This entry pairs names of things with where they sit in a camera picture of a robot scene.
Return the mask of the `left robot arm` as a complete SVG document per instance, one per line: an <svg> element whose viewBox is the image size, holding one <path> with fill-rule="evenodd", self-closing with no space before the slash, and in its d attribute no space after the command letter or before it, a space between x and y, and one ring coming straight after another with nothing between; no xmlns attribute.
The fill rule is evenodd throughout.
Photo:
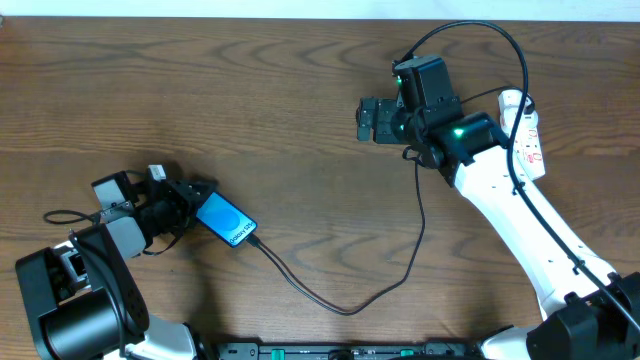
<svg viewBox="0 0 640 360"><path fill-rule="evenodd" d="M93 182L101 208L90 226L17 260L35 349L43 359L216 359L191 326L149 313L126 262L152 255L159 235L181 239L217 184L171 180L160 165L138 183L129 176Z"/></svg>

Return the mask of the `blue Galaxy smartphone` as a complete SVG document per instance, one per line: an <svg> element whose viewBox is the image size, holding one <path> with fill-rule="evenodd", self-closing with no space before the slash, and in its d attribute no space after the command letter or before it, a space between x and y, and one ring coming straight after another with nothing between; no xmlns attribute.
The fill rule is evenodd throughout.
<svg viewBox="0 0 640 360"><path fill-rule="evenodd" d="M208 197L198 209L196 218L232 248L247 240L258 228L256 221L218 192Z"/></svg>

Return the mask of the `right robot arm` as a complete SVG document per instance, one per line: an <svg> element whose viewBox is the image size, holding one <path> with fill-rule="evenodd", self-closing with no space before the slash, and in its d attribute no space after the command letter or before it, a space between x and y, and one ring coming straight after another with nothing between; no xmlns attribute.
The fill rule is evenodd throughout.
<svg viewBox="0 0 640 360"><path fill-rule="evenodd" d="M498 96L500 117L465 115L437 55L394 66L398 95L365 97L361 141L404 146L403 157L436 169L489 221L529 278L541 324L481 340L487 359L636 359L639 276L620 276L569 228L535 186L545 173L533 100L516 87Z"/></svg>

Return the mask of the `white power strip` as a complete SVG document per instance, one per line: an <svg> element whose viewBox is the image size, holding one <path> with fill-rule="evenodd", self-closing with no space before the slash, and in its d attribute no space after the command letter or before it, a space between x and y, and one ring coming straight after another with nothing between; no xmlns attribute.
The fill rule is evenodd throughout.
<svg viewBox="0 0 640 360"><path fill-rule="evenodd" d="M498 96L500 126L507 135L512 133L521 98L522 92L515 88L504 90ZM527 96L515 138L514 155L531 180L545 175L538 123L539 116L534 101Z"/></svg>

